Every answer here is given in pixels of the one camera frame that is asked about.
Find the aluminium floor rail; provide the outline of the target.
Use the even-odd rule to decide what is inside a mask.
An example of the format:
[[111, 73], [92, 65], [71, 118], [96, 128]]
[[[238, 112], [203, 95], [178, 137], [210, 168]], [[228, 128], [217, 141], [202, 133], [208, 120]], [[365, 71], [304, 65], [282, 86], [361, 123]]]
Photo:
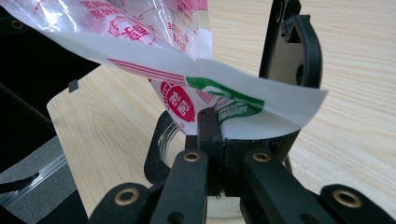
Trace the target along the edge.
[[54, 175], [58, 170], [66, 166], [66, 164], [66, 157], [64, 154], [61, 154], [31, 176], [0, 184], [0, 206], [10, 207], [50, 176]]

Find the pink and white plastic bag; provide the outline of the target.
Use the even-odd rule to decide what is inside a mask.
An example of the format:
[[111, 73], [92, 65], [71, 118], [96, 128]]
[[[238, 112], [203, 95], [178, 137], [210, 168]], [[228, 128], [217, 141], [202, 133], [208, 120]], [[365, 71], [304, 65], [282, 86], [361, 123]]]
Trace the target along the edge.
[[207, 0], [0, 0], [13, 17], [90, 61], [146, 77], [185, 134], [213, 108], [225, 139], [301, 130], [326, 93], [253, 77], [212, 58]]

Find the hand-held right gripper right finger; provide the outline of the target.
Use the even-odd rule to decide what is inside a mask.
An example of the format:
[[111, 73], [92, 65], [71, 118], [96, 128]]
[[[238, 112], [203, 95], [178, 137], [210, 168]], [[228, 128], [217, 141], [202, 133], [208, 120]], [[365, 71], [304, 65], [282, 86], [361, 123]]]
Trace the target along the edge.
[[226, 196], [239, 196], [244, 184], [243, 160], [249, 150], [248, 140], [227, 140], [223, 151], [223, 191]]

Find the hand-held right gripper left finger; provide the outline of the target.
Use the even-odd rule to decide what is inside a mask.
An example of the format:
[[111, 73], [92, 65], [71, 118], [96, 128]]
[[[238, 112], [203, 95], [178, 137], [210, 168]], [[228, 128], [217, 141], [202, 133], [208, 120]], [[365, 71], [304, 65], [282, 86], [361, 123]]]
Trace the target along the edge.
[[208, 195], [220, 196], [222, 138], [213, 107], [198, 113], [198, 149], [208, 157]]

